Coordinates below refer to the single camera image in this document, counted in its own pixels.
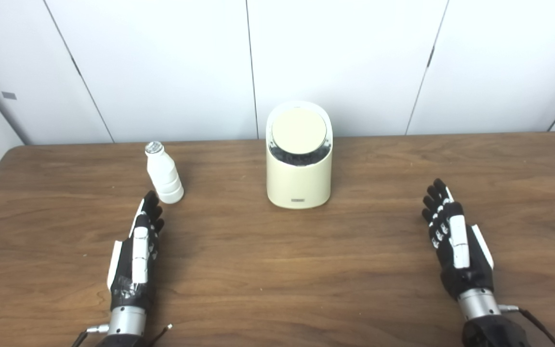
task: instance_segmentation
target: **white bottle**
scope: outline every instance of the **white bottle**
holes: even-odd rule
[[[147,172],[161,202],[174,204],[181,200],[183,185],[179,180],[174,161],[164,151],[164,146],[157,141],[150,142],[145,146],[145,154],[147,154]]]

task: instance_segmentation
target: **black cable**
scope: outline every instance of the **black cable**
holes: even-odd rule
[[[79,334],[79,337],[77,337],[77,340],[74,341],[74,343],[72,343],[72,347],[79,347],[81,343],[83,343],[85,338],[87,338],[87,330]]]
[[[528,310],[519,309],[519,313],[521,313],[522,316],[524,316],[526,319],[531,321],[535,325],[535,327],[541,330],[545,334],[545,336],[547,336],[549,340],[552,341],[552,343],[555,346],[555,338],[547,330],[547,328],[541,323],[541,321],[539,321],[535,316],[533,316],[530,312],[528,312]]]
[[[152,347],[159,338],[161,338],[168,330],[170,330],[172,328],[172,324],[168,324],[166,327],[164,327],[164,329],[162,329],[161,333],[158,334],[158,336],[154,337],[153,340],[151,340],[147,347]]]

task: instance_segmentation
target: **black robotic finger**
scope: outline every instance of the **black robotic finger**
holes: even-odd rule
[[[436,191],[440,193],[442,200],[450,198],[449,192],[447,192],[447,185],[445,185],[445,182],[442,182],[440,178],[434,180],[434,187],[436,187]]]
[[[160,199],[158,199],[156,192],[150,190],[147,192],[147,195],[145,195],[145,198],[143,198],[142,211],[148,214],[149,211],[155,209],[159,203]]]
[[[164,220],[163,219],[158,219],[156,220],[156,222],[154,222],[154,231],[157,233],[160,233],[161,229],[164,227]]]
[[[464,208],[459,202],[450,202],[445,204],[443,211],[447,216],[447,219],[453,217],[454,215],[464,215]]]
[[[425,221],[429,224],[432,222],[434,213],[429,209],[423,209],[423,211],[421,211],[421,215],[423,216],[423,219],[425,219]]]
[[[438,205],[436,204],[436,202],[434,202],[434,200],[432,198],[430,198],[428,195],[426,195],[423,198],[423,203],[425,204],[425,206],[427,206],[427,208],[432,211],[433,213],[436,213],[436,210],[438,209]]]
[[[438,192],[438,189],[436,189],[436,187],[434,187],[434,186],[427,187],[427,193],[429,194],[429,196],[432,197],[432,199],[434,199],[436,201],[436,203],[438,205],[442,204],[442,201],[444,199],[442,198],[442,196],[440,195],[440,193]]]
[[[147,215],[149,216],[149,219],[151,220],[151,222],[154,223],[156,222],[156,220],[160,218],[161,213],[162,213],[161,206],[157,206],[154,209],[148,211]]]
[[[136,217],[136,222],[134,222],[134,228],[145,227],[151,229],[151,221],[148,215],[140,214]]]

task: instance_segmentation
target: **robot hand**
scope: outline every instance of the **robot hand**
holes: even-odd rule
[[[465,223],[464,209],[453,200],[451,191],[440,179],[427,188],[427,193],[423,199],[427,206],[423,209],[423,218],[427,220],[429,236],[436,248],[445,289],[455,300],[470,290],[485,290],[484,294],[491,295],[494,261],[478,226]]]
[[[156,293],[154,262],[158,255],[158,235],[164,226],[160,218],[156,192],[149,191],[138,206],[130,234],[125,241],[115,241],[106,285],[110,290],[110,323],[88,328],[73,347],[79,346],[88,333],[106,333],[99,347],[148,347],[145,320]]]
[[[427,188],[423,218],[442,268],[440,279],[460,304],[466,347],[529,347],[526,333],[501,315],[494,298],[494,262],[478,226],[465,223],[464,209],[440,179]]]

